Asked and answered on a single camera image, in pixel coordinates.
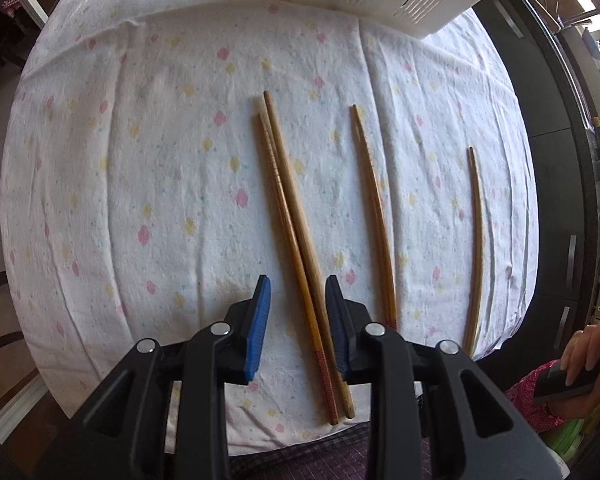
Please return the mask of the person's right hand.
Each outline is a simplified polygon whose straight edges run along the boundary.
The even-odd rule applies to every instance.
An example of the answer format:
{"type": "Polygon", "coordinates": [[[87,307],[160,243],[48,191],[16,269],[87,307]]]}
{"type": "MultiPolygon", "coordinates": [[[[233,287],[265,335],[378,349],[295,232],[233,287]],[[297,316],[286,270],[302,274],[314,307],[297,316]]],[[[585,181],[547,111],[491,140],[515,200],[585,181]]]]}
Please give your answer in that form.
{"type": "MultiPolygon", "coordinates": [[[[560,369],[567,372],[566,384],[571,385],[582,370],[592,370],[600,359],[600,322],[575,332],[560,359],[560,369]]],[[[561,419],[584,419],[600,405],[600,374],[593,389],[585,396],[557,400],[547,404],[550,414],[561,419]]]]}

